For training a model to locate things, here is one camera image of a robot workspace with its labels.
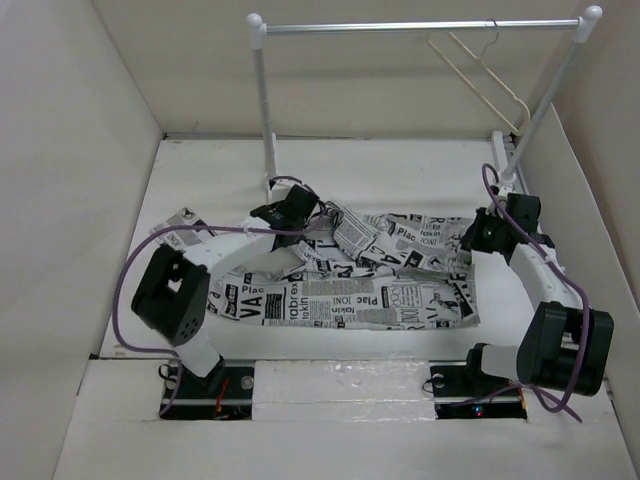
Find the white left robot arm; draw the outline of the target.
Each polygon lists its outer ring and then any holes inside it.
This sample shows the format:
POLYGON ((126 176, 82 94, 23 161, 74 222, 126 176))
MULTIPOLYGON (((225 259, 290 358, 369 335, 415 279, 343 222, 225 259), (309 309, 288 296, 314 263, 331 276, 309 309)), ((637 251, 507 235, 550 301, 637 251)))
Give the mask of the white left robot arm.
POLYGON ((237 227, 218 228, 213 237, 182 251, 165 243, 153 253, 131 310, 174 348, 199 395, 220 390, 225 368, 204 327, 210 284, 263 254, 300 242, 320 204, 315 193, 294 185, 284 199, 251 210, 237 227))

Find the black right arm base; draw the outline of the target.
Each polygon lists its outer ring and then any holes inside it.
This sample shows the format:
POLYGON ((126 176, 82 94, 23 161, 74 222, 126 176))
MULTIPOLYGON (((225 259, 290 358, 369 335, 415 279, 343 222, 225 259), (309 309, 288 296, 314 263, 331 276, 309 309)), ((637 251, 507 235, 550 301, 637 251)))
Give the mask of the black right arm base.
POLYGON ((437 420, 528 418, 521 390, 481 370, 482 347, 470 349, 464 360, 428 362, 422 390, 431 396, 437 420))

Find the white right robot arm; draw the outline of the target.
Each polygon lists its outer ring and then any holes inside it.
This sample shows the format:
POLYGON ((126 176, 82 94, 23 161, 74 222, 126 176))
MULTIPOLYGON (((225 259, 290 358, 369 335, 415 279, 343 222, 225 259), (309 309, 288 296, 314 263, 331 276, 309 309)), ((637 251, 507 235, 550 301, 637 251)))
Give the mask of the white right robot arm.
POLYGON ((593 396, 601 386, 614 330, 612 316, 594 310, 581 287, 567 278, 555 244, 538 231, 536 196, 491 186, 492 204, 476 210, 462 249, 502 255, 534 308, 515 354, 523 384, 593 396))

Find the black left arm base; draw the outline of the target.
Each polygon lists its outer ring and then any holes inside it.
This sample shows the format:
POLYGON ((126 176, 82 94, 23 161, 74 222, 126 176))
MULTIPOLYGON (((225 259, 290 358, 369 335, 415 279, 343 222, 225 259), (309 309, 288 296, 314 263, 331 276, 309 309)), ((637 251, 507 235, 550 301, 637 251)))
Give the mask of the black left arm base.
POLYGON ((252 419, 255 363, 232 361, 226 365, 218 390, 208 393, 188 372, 177 386, 177 366, 163 363, 159 417, 163 420, 242 421, 252 419))

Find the newspaper print trousers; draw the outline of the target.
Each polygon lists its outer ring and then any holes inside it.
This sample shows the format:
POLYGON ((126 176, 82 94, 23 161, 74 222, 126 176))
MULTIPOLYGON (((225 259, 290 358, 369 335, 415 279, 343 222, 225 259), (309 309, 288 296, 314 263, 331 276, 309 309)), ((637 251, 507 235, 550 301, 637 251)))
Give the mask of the newspaper print trousers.
POLYGON ((206 309, 244 324, 438 330, 479 324, 471 221, 328 205, 295 245, 212 273, 206 309))

